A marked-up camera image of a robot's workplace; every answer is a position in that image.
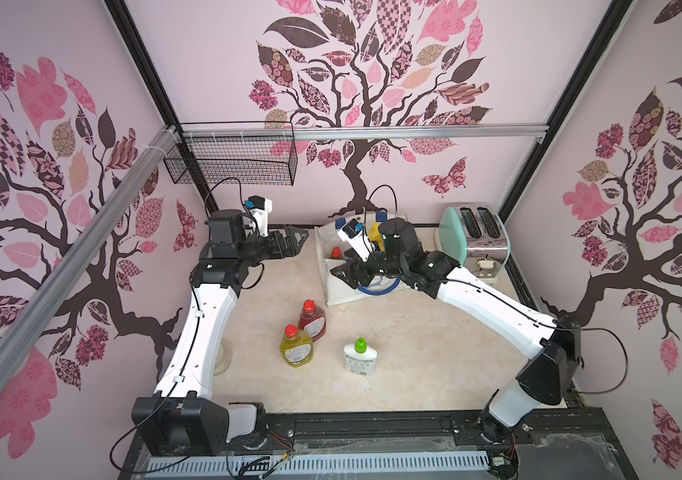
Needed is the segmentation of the red liquid soap bottle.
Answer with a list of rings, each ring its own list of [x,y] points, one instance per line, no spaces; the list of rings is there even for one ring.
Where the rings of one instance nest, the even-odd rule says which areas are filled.
[[[324,309],[313,300],[306,300],[300,313],[298,327],[314,341],[321,339],[327,328]]]

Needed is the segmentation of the yellow-green soap bottle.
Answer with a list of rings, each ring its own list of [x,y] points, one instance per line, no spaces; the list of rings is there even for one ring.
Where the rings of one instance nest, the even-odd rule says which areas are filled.
[[[288,365],[298,368],[312,361],[314,341],[303,329],[287,325],[280,344],[280,352]]]

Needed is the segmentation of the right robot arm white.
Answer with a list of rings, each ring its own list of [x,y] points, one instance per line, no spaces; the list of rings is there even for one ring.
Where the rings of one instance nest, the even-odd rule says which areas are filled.
[[[331,274],[353,289],[368,286],[376,276],[399,279],[479,320],[528,358],[480,414],[478,428],[490,442],[498,442],[539,406],[559,405],[582,365],[579,328],[561,325],[499,292],[443,252],[401,254],[397,259],[374,252],[365,261],[348,260],[332,268]]]

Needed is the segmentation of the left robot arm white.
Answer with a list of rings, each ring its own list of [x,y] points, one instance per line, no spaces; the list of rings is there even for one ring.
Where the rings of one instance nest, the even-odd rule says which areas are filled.
[[[153,395],[138,398],[131,411],[152,456],[214,456],[235,439],[264,440],[263,405],[215,403],[213,370],[250,268],[297,256],[308,237],[307,230],[291,226],[264,236],[241,227],[213,229],[190,275],[190,310],[170,365]]]

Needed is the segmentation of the white bottle green cap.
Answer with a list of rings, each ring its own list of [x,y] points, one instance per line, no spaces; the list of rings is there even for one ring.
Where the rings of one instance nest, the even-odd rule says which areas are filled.
[[[353,374],[370,376],[375,372],[378,352],[365,338],[344,346],[345,369]]]

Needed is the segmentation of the round beige lid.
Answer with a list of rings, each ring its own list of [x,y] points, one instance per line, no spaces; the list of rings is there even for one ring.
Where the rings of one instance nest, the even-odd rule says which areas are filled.
[[[213,376],[222,375],[231,365],[231,360],[230,348],[227,347],[225,343],[221,342],[216,353]]]

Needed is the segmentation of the mint chrome toaster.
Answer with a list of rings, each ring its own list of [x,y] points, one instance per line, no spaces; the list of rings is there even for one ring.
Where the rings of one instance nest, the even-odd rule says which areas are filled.
[[[511,256],[498,214],[480,203],[449,205],[434,233],[435,244],[480,280],[493,285]]]

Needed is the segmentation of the aluminium rail back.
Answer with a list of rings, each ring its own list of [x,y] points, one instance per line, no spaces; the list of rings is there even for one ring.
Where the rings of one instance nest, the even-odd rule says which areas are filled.
[[[222,128],[220,124],[205,125],[204,129],[185,128],[184,138],[223,140],[224,138],[252,139],[276,138],[295,141],[335,140],[385,140],[417,138],[498,138],[534,137],[544,138],[549,127],[545,124],[478,124],[478,125],[427,125],[395,127],[330,127],[296,128],[291,124],[279,123],[277,128]]]

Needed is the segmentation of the aluminium rail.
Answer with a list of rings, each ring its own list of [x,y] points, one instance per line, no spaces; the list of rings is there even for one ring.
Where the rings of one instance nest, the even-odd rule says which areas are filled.
[[[395,127],[330,127],[296,128],[291,124],[279,123],[277,128],[222,128],[220,124],[205,125],[204,129],[185,128],[184,138],[223,140],[224,138],[252,139],[276,138],[295,141],[335,140],[385,140],[417,138],[498,138],[534,137],[544,138],[549,127],[545,124],[478,124],[478,125],[427,125]]]
[[[32,296],[19,318],[3,333],[0,338],[0,394],[93,257],[105,244],[119,219],[128,211],[152,171],[178,140],[178,128],[173,125],[166,125],[157,132],[139,155],[136,165],[123,177],[120,186],[63,256],[61,264]]]

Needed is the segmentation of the black base frame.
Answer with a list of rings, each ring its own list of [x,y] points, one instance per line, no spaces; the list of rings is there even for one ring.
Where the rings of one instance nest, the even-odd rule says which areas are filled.
[[[477,410],[270,414],[256,447],[154,458],[134,439],[120,479],[634,479],[599,408],[534,410],[498,442]]]

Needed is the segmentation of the aluminium rail left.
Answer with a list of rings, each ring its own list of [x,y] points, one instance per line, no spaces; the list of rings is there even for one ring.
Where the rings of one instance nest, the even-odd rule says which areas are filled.
[[[19,318],[3,333],[0,338],[0,394],[93,257],[105,244],[119,219],[128,211],[152,171],[178,140],[178,128],[173,125],[166,125],[157,132],[139,155],[136,165],[123,177],[120,186],[63,256],[61,264],[32,296]]]

